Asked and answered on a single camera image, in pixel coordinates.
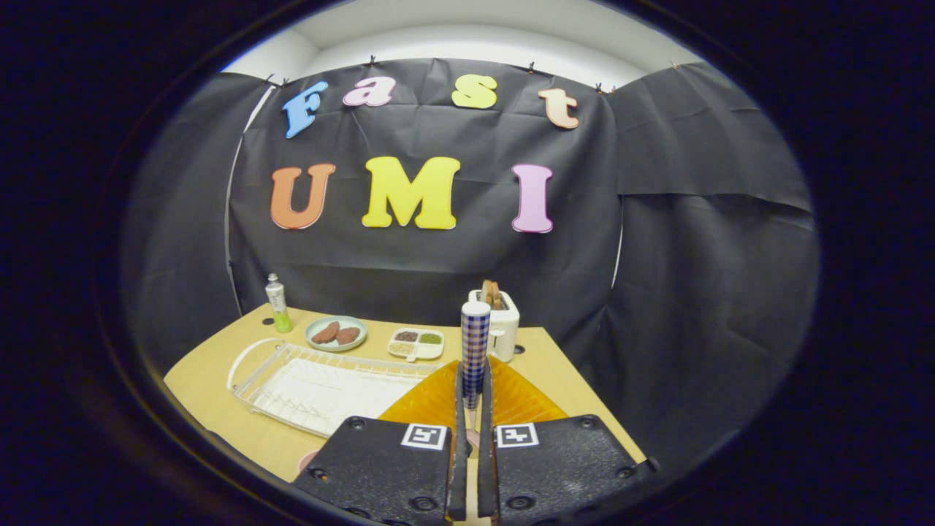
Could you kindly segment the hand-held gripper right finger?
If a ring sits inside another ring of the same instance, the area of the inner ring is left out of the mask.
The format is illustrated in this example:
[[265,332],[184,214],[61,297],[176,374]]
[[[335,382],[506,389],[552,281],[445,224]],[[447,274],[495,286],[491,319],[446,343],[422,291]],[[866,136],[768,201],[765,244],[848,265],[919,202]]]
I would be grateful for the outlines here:
[[482,376],[478,515],[494,525],[604,522],[646,498],[659,462],[637,462],[600,417],[495,425],[493,365]]

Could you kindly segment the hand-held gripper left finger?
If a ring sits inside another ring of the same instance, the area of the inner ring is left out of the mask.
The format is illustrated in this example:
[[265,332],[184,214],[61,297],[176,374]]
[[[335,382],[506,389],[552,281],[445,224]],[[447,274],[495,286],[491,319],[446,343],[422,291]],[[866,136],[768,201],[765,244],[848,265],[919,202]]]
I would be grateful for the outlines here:
[[467,471],[462,367],[450,362],[388,419],[347,417],[294,486],[371,522],[451,525],[467,516]]

